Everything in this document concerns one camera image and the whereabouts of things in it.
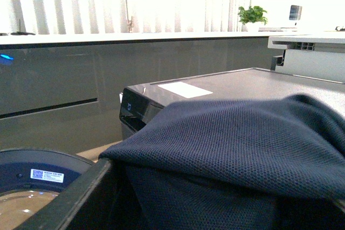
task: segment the qr code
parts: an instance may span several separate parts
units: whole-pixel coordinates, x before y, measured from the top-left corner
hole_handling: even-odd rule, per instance
[[[32,177],[35,179],[43,179],[43,171],[32,170]]]

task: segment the dark blue cloth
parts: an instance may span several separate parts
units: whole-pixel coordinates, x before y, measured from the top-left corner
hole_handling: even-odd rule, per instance
[[[282,200],[345,199],[344,155],[344,119],[295,95],[173,103],[100,158],[124,165],[148,229],[293,229]]]

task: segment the blue light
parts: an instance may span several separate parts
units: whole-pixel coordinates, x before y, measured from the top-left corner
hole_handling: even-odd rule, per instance
[[[4,58],[4,59],[9,59],[9,60],[14,60],[14,58],[8,56],[8,55],[5,55],[5,54],[0,54],[0,57]]]

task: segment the white countertop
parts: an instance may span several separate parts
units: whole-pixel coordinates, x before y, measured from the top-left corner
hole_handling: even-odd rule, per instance
[[[104,33],[104,34],[47,34],[28,36],[0,36],[1,45],[87,43],[102,41],[142,41],[169,39],[212,39],[288,36],[296,32],[164,32],[164,33]]]
[[[345,44],[345,31],[321,32],[309,35],[270,36],[268,48],[287,49],[291,43]]]

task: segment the green plant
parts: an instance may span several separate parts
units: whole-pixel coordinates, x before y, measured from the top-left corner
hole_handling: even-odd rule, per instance
[[[251,23],[263,22],[264,24],[267,24],[268,22],[267,18],[264,17],[264,13],[267,13],[267,11],[258,5],[253,6],[253,7],[249,6],[247,10],[245,10],[243,6],[240,6],[238,10],[239,10],[238,15],[241,18],[240,22],[243,24],[246,24],[249,22]]]

